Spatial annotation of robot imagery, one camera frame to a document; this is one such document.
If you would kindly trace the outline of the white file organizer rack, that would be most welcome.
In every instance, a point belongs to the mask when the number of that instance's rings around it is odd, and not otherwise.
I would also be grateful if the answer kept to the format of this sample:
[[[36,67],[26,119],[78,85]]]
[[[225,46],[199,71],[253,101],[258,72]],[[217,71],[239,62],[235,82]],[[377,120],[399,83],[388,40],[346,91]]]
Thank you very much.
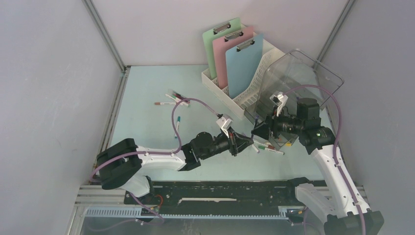
[[[284,55],[284,52],[263,39],[263,54],[254,77],[249,87],[235,99],[229,97],[228,85],[224,89],[218,87],[217,78],[211,78],[209,68],[202,72],[202,83],[237,117],[243,118],[245,109],[254,104],[258,98],[266,69]]]

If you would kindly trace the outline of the blue clipboard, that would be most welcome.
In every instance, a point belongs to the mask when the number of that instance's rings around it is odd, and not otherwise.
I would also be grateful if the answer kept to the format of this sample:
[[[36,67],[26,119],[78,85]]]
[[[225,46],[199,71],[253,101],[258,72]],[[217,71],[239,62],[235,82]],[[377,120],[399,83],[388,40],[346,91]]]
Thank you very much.
[[[250,85],[263,54],[263,34],[258,34],[227,50],[229,97],[235,99]]]

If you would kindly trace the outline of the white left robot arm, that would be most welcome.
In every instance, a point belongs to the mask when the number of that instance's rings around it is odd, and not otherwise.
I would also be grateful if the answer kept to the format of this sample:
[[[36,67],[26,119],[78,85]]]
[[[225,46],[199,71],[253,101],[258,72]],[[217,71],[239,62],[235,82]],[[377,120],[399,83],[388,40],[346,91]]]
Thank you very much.
[[[143,204],[154,200],[155,191],[149,170],[170,169],[191,171],[201,161],[225,151],[236,156],[253,144],[253,139],[235,132],[232,128],[214,137],[208,132],[199,133],[179,152],[155,150],[136,145],[127,138],[99,153],[96,157],[103,190],[121,188],[132,193]]]

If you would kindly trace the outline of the green clipboard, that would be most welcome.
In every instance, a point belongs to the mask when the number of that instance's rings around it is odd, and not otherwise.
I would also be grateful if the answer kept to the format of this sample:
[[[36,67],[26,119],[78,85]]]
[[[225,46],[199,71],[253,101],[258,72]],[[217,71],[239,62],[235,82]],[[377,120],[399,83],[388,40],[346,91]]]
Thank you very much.
[[[240,29],[241,29],[241,20],[238,17],[238,18],[231,19],[227,22],[223,22],[202,34],[211,78],[217,77],[216,66],[215,66],[215,61],[214,61],[214,53],[213,53],[213,44],[212,44],[213,41],[222,36],[236,32]]]

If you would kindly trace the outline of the clear grey drawer box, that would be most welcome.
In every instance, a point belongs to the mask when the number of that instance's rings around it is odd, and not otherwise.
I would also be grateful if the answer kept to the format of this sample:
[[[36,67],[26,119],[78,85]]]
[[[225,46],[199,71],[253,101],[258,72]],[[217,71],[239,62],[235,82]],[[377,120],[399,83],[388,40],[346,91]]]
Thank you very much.
[[[336,139],[335,133],[323,124],[322,111],[343,83],[339,75],[320,61],[299,49],[292,50],[266,69],[257,101],[246,109],[246,114],[254,123],[256,116],[259,116],[259,123],[263,122],[277,109],[270,96],[283,92],[288,101],[281,113],[297,116],[297,134],[281,133],[278,138],[270,134],[267,141],[281,147],[292,140],[299,140],[308,152],[322,149],[334,144]]]

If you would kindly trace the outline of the pink clipboard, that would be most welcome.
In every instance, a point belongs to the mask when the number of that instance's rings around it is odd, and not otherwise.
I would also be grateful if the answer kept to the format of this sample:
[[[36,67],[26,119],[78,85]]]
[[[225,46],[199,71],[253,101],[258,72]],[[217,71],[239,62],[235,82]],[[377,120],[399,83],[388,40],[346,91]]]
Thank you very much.
[[[213,40],[212,45],[216,68],[216,78],[218,87],[220,89],[224,89],[228,85],[226,52],[234,46],[252,38],[253,36],[254,27],[248,26]]]

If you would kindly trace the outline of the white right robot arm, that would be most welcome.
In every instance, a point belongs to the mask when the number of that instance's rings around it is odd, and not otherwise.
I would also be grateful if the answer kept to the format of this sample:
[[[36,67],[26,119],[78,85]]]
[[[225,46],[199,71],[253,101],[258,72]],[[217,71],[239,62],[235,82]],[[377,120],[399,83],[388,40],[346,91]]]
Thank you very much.
[[[265,140],[279,134],[297,135],[313,158],[331,193],[331,199],[311,183],[301,183],[285,190],[285,200],[292,205],[303,203],[323,223],[327,235],[376,235],[384,225],[379,211],[373,211],[342,166],[340,149],[332,130],[321,124],[320,107],[313,98],[297,100],[297,113],[287,111],[288,96],[272,95],[273,109],[256,125],[252,134]]]

